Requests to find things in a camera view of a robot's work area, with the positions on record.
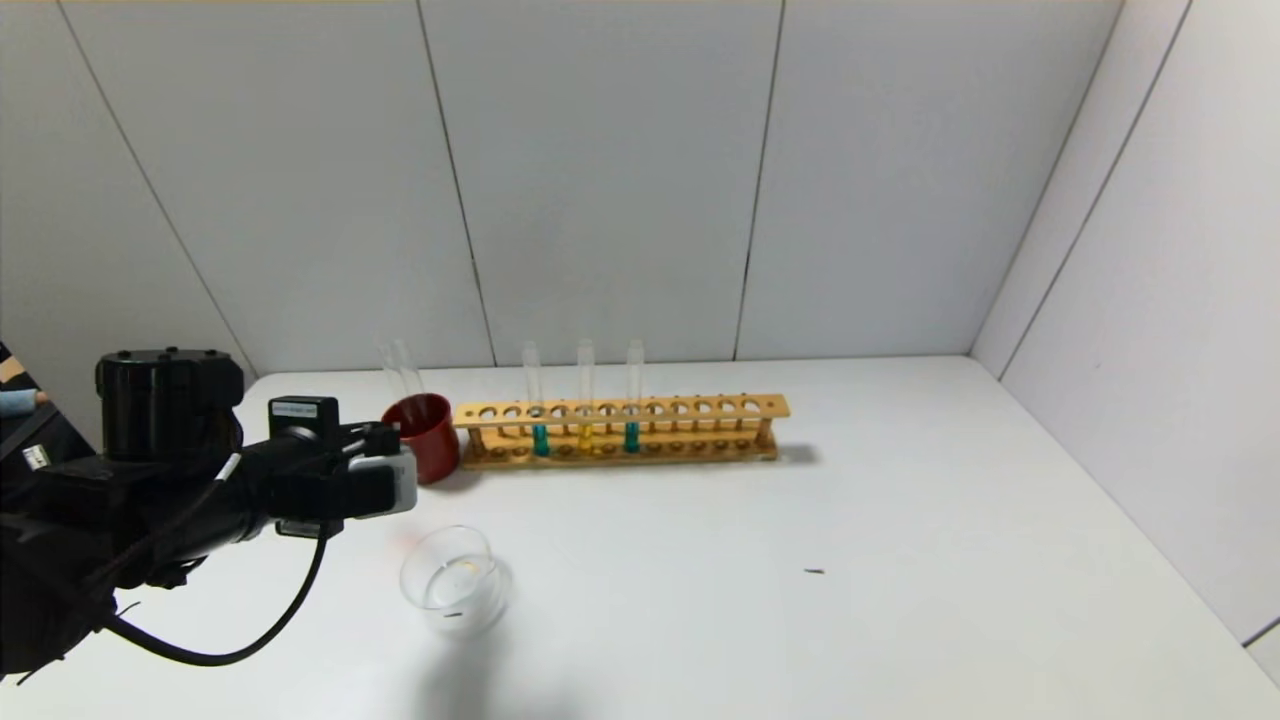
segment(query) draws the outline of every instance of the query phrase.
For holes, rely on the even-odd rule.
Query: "wooden test tube rack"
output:
[[[646,397],[639,413],[626,414],[626,400],[596,401],[591,414],[591,451],[579,448],[584,415],[577,402],[548,401],[543,415],[529,402],[468,402],[453,414],[453,425],[470,442],[462,468],[564,468],[655,465],[666,462],[741,462],[777,460],[773,420],[790,418],[781,395],[695,395]],[[627,452],[627,423],[640,425],[640,450]],[[545,425],[550,454],[534,454],[534,427]]]

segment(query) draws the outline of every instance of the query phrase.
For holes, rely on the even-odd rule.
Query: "empty test tube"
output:
[[[543,364],[538,359],[538,345],[534,341],[525,343],[525,388],[529,392],[529,415],[541,418],[547,411],[543,405]],[[547,425],[534,425],[534,455],[547,457],[552,454],[552,446],[547,441]]]
[[[627,347],[627,415],[640,414],[640,393],[644,375],[644,343],[639,340],[631,341]],[[626,442],[627,452],[640,452],[640,423],[635,420],[627,423]]]
[[[595,346],[584,340],[577,343],[577,450],[591,454],[591,416],[595,414]]]
[[[422,378],[417,374],[417,366],[410,359],[408,346],[403,338],[392,342],[378,343],[378,352],[383,356],[383,372],[392,388],[392,396],[397,402],[404,402],[404,419],[408,423],[426,421],[426,402],[419,397],[422,395]]]

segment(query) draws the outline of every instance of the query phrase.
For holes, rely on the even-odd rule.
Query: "teal liquid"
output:
[[[627,438],[622,447],[627,452],[640,452],[640,423],[627,423]]]
[[[547,442],[547,425],[534,425],[534,455],[547,457],[552,454],[552,443]]]

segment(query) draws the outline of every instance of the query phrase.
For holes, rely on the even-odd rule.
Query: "white wall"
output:
[[[1280,612],[1276,28],[1192,5],[1004,379],[1242,639]]]
[[[499,364],[733,355],[780,0],[422,0]]]
[[[1036,217],[974,343],[973,356],[997,378],[1079,237],[1189,4],[1124,3]]]
[[[412,1],[67,13],[260,372],[493,364]]]
[[[737,356],[968,352],[1117,8],[790,3]]]
[[[93,364],[216,347],[218,314],[52,3],[0,4],[0,331],[90,442]]]

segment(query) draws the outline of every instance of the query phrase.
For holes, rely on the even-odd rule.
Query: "white table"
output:
[[[522,396],[516,369],[430,370],[457,401]],[[572,388],[548,372],[548,395]],[[620,393],[621,368],[598,372]],[[1056,442],[960,357],[652,365],[646,392],[783,392],[777,464],[460,473],[415,511],[348,523],[293,624],[251,660],[198,669],[109,634],[23,688],[4,717],[1280,717],[1280,691]],[[260,380],[376,418],[381,373]],[[428,529],[484,530],[511,607],[471,643],[399,594]],[[270,532],[129,619],[193,650],[257,637],[311,543]],[[806,574],[820,568],[824,575]]]

